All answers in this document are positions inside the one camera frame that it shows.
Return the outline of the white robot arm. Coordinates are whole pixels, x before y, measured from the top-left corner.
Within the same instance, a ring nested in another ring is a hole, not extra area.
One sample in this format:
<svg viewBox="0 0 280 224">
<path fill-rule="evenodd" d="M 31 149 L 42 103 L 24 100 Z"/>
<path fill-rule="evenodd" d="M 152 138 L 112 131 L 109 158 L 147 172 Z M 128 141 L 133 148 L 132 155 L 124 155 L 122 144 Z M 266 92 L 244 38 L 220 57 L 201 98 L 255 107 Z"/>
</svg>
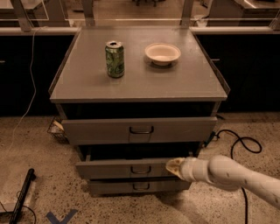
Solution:
<svg viewBox="0 0 280 224">
<path fill-rule="evenodd" d="M 243 187 L 273 207 L 280 208 L 280 180 L 251 171 L 229 157 L 176 157 L 169 160 L 165 168 L 187 182 L 201 181 L 226 191 Z"/>
</svg>

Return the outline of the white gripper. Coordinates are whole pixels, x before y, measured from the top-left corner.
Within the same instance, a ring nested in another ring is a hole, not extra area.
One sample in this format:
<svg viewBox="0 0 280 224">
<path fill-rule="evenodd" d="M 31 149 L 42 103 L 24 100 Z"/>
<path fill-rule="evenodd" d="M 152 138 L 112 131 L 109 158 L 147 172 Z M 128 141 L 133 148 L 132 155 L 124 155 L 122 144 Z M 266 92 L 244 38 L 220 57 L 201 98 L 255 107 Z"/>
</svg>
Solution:
<svg viewBox="0 0 280 224">
<path fill-rule="evenodd" d="M 173 172 L 175 176 L 187 182 L 210 183 L 208 173 L 208 161 L 196 157 L 176 157 L 166 163 L 166 169 Z"/>
</svg>

